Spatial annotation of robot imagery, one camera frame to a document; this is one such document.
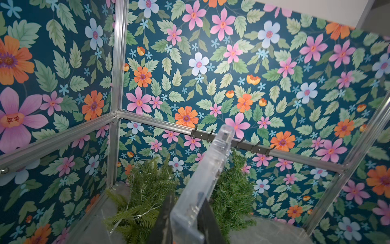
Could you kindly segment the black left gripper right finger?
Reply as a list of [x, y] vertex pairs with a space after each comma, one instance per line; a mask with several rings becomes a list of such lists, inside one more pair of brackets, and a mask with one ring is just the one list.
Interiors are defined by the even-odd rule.
[[204, 236], [204, 244], [226, 244], [212, 208], [205, 199], [197, 216], [198, 230]]

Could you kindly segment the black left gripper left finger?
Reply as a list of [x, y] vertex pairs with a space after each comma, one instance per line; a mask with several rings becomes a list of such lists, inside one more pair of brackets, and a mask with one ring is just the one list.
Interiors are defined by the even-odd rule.
[[169, 193], [159, 209], [159, 215], [148, 237], [147, 244], [173, 244], [170, 213], [175, 205], [175, 194]]

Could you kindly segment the clear battery box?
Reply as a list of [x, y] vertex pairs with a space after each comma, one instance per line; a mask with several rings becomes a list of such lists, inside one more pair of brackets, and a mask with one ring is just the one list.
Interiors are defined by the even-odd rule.
[[195, 228], [205, 200], [209, 200], [229, 157], [233, 127], [223, 125], [170, 213], [173, 241], [176, 244], [202, 244], [205, 237]]

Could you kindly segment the dark green tree back centre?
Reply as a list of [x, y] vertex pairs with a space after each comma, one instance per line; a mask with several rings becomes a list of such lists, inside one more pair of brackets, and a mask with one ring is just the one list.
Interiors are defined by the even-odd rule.
[[254, 185], [242, 171], [245, 165], [246, 158], [233, 150], [230, 168], [222, 172], [211, 196], [211, 207], [227, 244], [231, 232], [257, 224], [251, 215]]

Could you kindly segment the black hook rail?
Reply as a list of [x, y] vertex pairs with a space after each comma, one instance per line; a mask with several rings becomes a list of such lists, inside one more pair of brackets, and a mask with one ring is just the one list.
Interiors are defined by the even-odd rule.
[[234, 138], [234, 129], [229, 126], [223, 126], [217, 133], [215, 133], [214, 130], [211, 130], [210, 132], [202, 131], [196, 126], [191, 130], [190, 137], [206, 140], [207, 142], [219, 140], [222, 142], [223, 148], [230, 146], [235, 149], [250, 151], [253, 154], [263, 154], [266, 157], [275, 156], [274, 150], [276, 146], [269, 147], [261, 145], [260, 142], [251, 143], [245, 138]]

